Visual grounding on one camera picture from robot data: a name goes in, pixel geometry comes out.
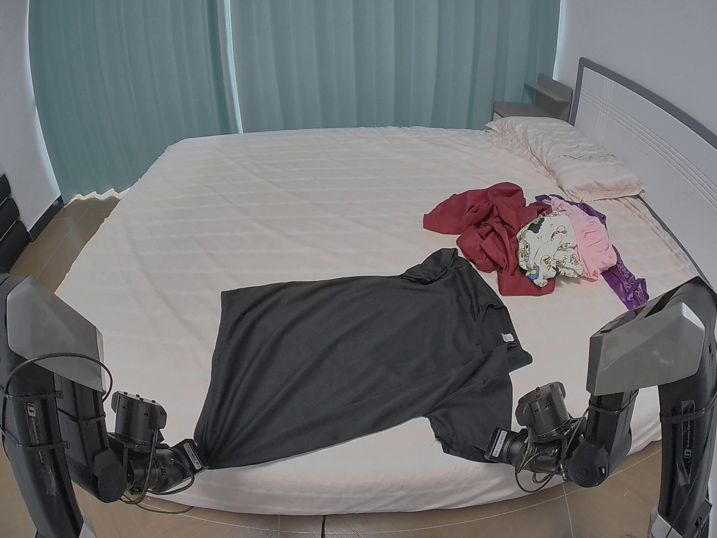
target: purple garment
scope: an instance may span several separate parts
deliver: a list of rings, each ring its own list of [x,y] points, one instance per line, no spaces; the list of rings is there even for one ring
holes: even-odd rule
[[[557,197],[559,200],[568,202],[570,205],[574,205],[575,207],[578,207],[578,209],[585,211],[587,215],[597,217],[605,226],[605,229],[607,229],[604,214],[600,213],[600,211],[594,210],[587,203],[569,202],[564,197],[560,197],[560,195],[538,195],[536,197],[536,201],[544,203],[551,197]],[[650,300],[650,296],[648,295],[648,284],[645,279],[636,279],[630,270],[625,267],[623,259],[617,252],[617,248],[615,246],[612,248],[615,249],[617,264],[607,271],[603,271],[602,278],[605,279],[607,284],[610,285],[610,288],[618,297],[620,297],[623,305],[625,305],[628,309],[641,307]]]

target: curtain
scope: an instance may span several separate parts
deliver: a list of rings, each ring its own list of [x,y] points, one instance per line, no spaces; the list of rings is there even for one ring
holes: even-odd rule
[[[553,73],[560,0],[230,0],[244,131],[481,128]]]
[[[30,0],[42,133],[67,201],[132,185],[176,141],[238,131],[221,0]]]

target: red garment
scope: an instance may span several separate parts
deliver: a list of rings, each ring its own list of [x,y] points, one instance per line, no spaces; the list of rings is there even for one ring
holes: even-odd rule
[[[487,189],[471,189],[453,194],[423,216],[423,227],[447,235],[460,235],[456,241],[463,255],[486,273],[497,270],[501,295],[547,295],[555,289],[555,279],[538,287],[518,267],[518,240],[521,228],[543,212],[545,203],[525,206],[520,186],[511,183]]]

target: mattress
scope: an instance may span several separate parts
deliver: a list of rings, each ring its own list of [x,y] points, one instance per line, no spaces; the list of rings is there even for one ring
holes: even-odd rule
[[[454,236],[422,228],[424,213],[453,193],[506,181],[521,185],[528,201],[563,195],[493,131],[292,130],[183,140],[122,198],[58,296],[102,331],[115,389],[166,408],[164,436],[174,444],[192,436],[202,409],[221,291],[397,275],[455,245]],[[696,274],[638,198],[595,207],[651,296]],[[495,274],[483,276],[497,290]],[[624,311],[620,300],[602,279],[560,279],[549,296],[504,302],[533,355],[511,375],[515,401],[560,380],[571,414],[582,414],[588,337]],[[112,430],[114,413],[107,414]],[[632,432],[633,452],[659,438],[656,389],[637,397]],[[418,511],[520,496],[513,475],[510,466],[443,453],[419,417],[285,460],[207,471],[171,499],[260,514]]]

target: baseboard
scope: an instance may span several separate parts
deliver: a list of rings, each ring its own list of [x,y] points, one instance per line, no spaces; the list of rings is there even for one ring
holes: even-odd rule
[[[50,205],[45,213],[42,214],[39,220],[35,222],[35,225],[33,225],[30,228],[30,239],[34,241],[35,239],[40,237],[40,233],[42,233],[42,230],[46,228],[52,218],[58,214],[58,211],[61,210],[65,206],[65,203],[62,201],[62,195],[58,196],[58,198],[52,202],[52,205]]]

